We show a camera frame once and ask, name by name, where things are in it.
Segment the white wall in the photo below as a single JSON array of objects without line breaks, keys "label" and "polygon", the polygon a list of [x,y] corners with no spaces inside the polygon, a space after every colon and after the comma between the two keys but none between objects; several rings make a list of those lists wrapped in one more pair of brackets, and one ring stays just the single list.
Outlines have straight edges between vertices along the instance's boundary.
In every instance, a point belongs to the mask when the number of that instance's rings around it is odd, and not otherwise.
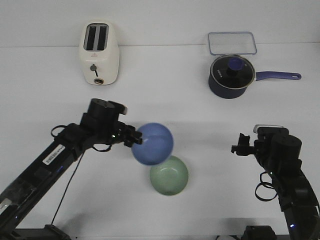
[{"label": "white wall", "polygon": [[77,46],[92,19],[114,23],[121,46],[206,44],[251,31],[257,43],[320,41],[319,0],[1,0],[0,47]]}]

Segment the green bowl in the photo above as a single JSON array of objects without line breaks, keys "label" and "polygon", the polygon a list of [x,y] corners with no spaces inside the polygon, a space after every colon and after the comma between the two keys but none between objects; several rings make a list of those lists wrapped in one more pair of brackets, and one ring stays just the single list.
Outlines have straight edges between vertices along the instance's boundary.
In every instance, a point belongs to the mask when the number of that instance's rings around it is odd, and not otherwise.
[{"label": "green bowl", "polygon": [[187,185],[189,173],[186,165],[176,156],[150,169],[150,181],[159,193],[172,196],[180,193]]}]

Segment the saucepan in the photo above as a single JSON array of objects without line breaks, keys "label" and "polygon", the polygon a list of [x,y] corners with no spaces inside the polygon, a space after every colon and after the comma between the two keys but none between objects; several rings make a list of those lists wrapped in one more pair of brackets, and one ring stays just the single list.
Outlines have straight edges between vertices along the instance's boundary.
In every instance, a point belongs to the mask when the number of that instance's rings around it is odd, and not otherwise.
[{"label": "saucepan", "polygon": [[244,57],[236,54],[218,57],[210,67],[209,87],[224,99],[240,97],[254,81],[263,79],[300,80],[301,75],[293,72],[260,71]]}]

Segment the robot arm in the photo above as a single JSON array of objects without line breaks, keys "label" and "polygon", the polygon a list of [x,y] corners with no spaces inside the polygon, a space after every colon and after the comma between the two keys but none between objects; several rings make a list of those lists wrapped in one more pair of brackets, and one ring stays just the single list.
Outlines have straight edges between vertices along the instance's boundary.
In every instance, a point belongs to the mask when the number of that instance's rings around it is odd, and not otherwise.
[{"label": "robot arm", "polygon": [[283,127],[257,125],[254,132],[258,135],[254,146],[249,144],[250,137],[241,133],[231,152],[239,156],[253,154],[271,177],[291,240],[319,239],[319,203],[301,171],[302,142]]},{"label": "robot arm", "polygon": [[95,144],[123,142],[132,147],[141,144],[142,134],[133,126],[118,121],[127,108],[119,103],[92,99],[80,124],[64,128],[37,157],[0,194],[0,238],[9,236],[29,211],[55,184],[68,167]]}]

